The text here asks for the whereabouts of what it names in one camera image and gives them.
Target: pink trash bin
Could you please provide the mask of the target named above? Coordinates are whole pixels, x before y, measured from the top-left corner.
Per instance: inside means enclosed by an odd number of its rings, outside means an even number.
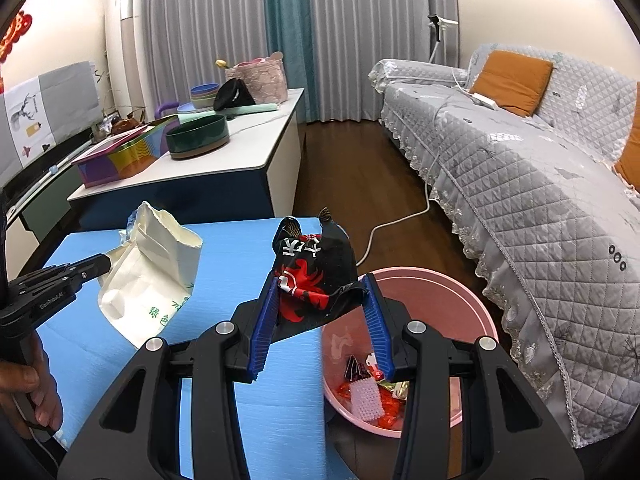
[[[433,326],[444,337],[474,342],[479,336],[498,339],[494,322],[480,300],[466,286],[439,272],[417,267],[389,267],[374,270],[382,294],[402,301],[412,319]],[[358,420],[350,412],[350,402],[334,391],[344,383],[347,358],[355,355],[364,362],[371,354],[371,339],[361,308],[322,327],[322,368],[324,396],[353,424],[382,436],[400,438],[402,418],[390,430]],[[450,379],[450,424],[462,421],[460,383]]]

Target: poster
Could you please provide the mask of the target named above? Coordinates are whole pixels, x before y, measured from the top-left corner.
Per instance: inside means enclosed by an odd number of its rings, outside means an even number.
[[[15,149],[25,168],[56,145],[42,102],[40,79],[35,77],[7,90],[4,106]]]

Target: white paper bag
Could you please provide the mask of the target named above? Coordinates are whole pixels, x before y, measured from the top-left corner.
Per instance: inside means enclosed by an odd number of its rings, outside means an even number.
[[[143,202],[129,239],[107,253],[111,271],[98,278],[98,306],[136,348],[162,332],[191,297],[201,249],[196,233]]]

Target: red decoration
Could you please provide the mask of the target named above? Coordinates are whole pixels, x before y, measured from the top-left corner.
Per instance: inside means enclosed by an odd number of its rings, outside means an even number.
[[[383,415],[377,421],[376,425],[384,430],[391,430],[398,418],[393,415]]]
[[[30,29],[31,23],[33,23],[33,17],[30,14],[25,14],[23,10],[18,12],[18,15],[12,19],[9,30],[4,35],[4,38],[0,40],[0,63],[6,61],[6,57],[14,47],[14,43],[17,43],[20,37]]]
[[[395,399],[391,392],[382,386],[380,386],[380,400],[382,401],[382,407],[385,410],[385,416],[396,418],[400,413],[402,401]]]
[[[307,241],[307,236],[301,236],[300,240]],[[326,309],[329,303],[329,296],[316,286],[322,281],[322,270],[316,270],[311,274],[308,271],[306,260],[302,258],[296,260],[297,267],[282,267],[281,272],[276,272],[276,276],[283,276],[284,282],[289,290],[284,289],[288,294],[280,297],[280,313],[282,317],[293,322],[299,323],[304,317],[296,314],[296,310],[300,308],[298,300],[308,301],[318,310]]]
[[[342,383],[335,391],[335,394],[343,399],[351,400],[351,388],[349,383]]]

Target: gray curtain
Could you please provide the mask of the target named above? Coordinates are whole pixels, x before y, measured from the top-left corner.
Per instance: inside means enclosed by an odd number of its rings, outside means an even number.
[[[321,121],[375,120],[367,78],[380,59],[429,60],[428,0],[311,0]]]
[[[431,13],[441,18],[459,21],[458,0],[429,0],[429,9]],[[447,66],[460,66],[459,27],[448,28],[444,33],[442,44],[433,62]]]
[[[217,59],[233,66],[269,54],[263,0],[143,0],[143,20],[156,106],[222,83]]]

